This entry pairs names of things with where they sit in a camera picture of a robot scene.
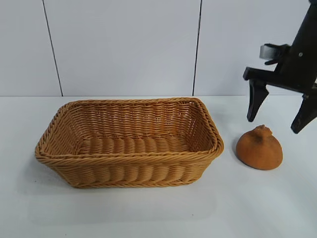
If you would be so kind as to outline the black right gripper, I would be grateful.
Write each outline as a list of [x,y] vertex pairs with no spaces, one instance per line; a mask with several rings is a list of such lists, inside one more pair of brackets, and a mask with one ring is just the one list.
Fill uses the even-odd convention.
[[[317,78],[317,2],[310,1],[309,9],[292,45],[264,44],[260,58],[265,65],[275,64],[274,71],[247,67],[243,78],[249,81],[247,120],[253,122],[272,85],[300,93],[308,93]],[[317,98],[304,97],[291,129],[298,134],[317,117]]]

